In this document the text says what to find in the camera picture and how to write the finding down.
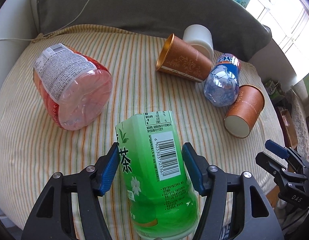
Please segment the pink plastic bottle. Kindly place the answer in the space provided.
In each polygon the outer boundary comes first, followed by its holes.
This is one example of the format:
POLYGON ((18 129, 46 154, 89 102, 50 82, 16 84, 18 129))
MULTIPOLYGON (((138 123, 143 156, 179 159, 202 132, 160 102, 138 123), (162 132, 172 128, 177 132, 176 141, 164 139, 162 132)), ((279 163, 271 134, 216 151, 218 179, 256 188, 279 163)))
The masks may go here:
POLYGON ((33 81, 54 122, 69 131, 93 122, 113 87, 106 67, 62 43, 45 48, 37 57, 33 81))

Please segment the window frame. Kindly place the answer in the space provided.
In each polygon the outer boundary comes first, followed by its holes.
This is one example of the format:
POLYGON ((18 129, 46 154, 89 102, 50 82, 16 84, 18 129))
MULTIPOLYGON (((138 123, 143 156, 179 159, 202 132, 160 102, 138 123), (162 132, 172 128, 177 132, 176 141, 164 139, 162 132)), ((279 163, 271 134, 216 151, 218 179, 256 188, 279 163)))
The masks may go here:
POLYGON ((300 0, 250 0, 246 10, 271 29, 272 37, 301 80, 309 73, 309 15, 300 0))

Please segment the green paper bag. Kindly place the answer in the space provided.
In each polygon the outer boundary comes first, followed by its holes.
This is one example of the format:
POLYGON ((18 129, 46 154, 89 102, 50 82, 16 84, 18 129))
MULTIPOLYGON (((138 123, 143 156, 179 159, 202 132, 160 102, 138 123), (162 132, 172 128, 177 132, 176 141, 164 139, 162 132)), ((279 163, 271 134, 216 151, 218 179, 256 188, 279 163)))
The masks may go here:
POLYGON ((273 104, 276 104, 283 98, 285 98, 285 93, 283 92, 281 84, 278 81, 273 81, 272 79, 269 79, 267 82, 264 83, 264 87, 273 104))

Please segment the cardboard box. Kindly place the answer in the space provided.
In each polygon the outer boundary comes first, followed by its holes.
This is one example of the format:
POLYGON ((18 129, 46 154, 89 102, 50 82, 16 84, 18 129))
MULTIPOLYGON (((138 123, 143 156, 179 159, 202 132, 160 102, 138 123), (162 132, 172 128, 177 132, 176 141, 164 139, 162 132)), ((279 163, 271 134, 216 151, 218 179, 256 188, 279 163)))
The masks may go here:
POLYGON ((283 132, 285 146, 296 150, 298 139, 290 112, 283 107, 276 107, 275 111, 283 132))

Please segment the green tea bottle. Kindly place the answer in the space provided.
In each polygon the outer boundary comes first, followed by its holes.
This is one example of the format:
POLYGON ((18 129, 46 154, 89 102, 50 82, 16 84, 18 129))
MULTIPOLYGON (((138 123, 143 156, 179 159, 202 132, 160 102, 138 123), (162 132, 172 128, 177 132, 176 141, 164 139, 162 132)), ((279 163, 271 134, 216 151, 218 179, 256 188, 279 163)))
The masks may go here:
POLYGON ((172 111, 135 114, 115 127, 134 229, 143 239, 182 239, 199 222, 172 111))

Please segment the brown paper cup far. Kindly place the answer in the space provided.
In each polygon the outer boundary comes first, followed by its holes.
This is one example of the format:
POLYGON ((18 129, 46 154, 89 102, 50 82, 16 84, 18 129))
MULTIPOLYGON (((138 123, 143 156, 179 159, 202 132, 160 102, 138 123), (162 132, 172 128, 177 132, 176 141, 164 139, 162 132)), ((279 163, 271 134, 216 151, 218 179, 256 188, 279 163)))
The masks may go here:
POLYGON ((156 70, 201 83, 212 70, 212 62, 175 34, 171 34, 164 42, 156 62, 156 70))

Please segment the brown paper cup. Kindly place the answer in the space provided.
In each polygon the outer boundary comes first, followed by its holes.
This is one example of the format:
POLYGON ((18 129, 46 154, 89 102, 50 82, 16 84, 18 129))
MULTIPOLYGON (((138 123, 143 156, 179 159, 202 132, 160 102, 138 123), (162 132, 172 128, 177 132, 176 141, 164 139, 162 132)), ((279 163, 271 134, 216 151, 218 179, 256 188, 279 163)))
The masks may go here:
POLYGON ((201 83, 212 70, 212 62, 175 34, 171 34, 164 42, 156 62, 156 70, 201 83))
POLYGON ((264 106, 265 98, 258 87, 240 86, 238 97, 224 118, 225 128, 237 138, 248 137, 264 106))

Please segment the blue plastic bottle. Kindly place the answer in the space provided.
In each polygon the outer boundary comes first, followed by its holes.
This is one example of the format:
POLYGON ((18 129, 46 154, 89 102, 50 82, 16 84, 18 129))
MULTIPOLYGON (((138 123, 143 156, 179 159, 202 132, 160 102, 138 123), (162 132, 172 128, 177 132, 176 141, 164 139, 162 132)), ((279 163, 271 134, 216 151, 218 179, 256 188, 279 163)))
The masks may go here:
POLYGON ((215 107, 230 106, 239 93, 240 61, 233 54, 224 53, 216 61, 205 80, 203 93, 215 107))

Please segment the white cup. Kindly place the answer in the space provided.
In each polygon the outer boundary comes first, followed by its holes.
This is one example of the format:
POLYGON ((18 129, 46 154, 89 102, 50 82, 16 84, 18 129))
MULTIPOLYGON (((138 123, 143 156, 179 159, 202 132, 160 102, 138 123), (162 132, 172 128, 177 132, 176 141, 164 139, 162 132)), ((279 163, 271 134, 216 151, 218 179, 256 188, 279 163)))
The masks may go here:
POLYGON ((188 26, 183 34, 183 41, 212 60, 214 57, 214 46, 212 34, 208 28, 200 24, 188 26))

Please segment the brown paper cup near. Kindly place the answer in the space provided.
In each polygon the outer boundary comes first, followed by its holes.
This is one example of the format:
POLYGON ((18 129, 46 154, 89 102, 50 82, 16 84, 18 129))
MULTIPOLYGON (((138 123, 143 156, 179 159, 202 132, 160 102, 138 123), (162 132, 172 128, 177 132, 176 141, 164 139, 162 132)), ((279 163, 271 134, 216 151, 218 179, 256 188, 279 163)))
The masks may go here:
POLYGON ((258 87, 240 86, 238 97, 224 118, 225 128, 237 138, 248 137, 264 106, 265 98, 258 87))

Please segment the grey back cushion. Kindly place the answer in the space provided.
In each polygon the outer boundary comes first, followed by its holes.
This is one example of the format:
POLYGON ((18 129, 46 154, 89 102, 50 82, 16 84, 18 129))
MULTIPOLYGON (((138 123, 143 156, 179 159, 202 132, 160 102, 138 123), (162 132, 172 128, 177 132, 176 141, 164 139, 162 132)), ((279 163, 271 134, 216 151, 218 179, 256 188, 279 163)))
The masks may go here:
POLYGON ((98 24, 166 38, 182 37, 200 24, 209 29, 215 50, 248 61, 267 46, 272 34, 233 0, 37 0, 39 29, 98 24))

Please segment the white lace cloth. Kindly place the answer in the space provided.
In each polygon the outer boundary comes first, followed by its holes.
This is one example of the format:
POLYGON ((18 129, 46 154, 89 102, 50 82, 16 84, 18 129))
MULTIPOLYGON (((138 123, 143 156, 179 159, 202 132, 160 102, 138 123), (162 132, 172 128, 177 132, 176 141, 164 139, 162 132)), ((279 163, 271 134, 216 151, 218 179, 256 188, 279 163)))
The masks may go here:
POLYGON ((309 131, 306 124, 306 111, 301 99, 292 90, 286 92, 288 103, 291 104, 291 117, 297 134, 297 151, 309 161, 309 131))

